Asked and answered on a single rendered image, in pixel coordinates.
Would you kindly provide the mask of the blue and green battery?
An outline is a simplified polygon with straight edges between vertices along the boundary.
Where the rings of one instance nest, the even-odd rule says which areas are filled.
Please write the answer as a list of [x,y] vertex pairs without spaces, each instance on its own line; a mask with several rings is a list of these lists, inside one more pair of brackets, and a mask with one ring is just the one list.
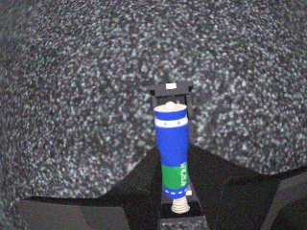
[[170,199],[183,198],[189,184],[187,106],[165,103],[155,107],[153,114],[154,135],[160,150],[162,191]]

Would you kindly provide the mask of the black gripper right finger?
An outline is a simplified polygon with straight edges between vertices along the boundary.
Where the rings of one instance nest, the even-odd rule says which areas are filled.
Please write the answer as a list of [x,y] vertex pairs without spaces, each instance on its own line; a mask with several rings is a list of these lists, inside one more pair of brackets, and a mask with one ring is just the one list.
[[189,142],[187,170],[210,230],[269,230],[281,207],[307,196],[307,165],[265,175]]

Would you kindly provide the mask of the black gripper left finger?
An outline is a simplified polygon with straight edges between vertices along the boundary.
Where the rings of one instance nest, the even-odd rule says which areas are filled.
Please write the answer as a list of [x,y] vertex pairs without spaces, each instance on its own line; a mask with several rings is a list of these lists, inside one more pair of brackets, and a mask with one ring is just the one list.
[[30,196],[18,210],[31,230],[160,230],[162,172],[157,146],[100,198]]

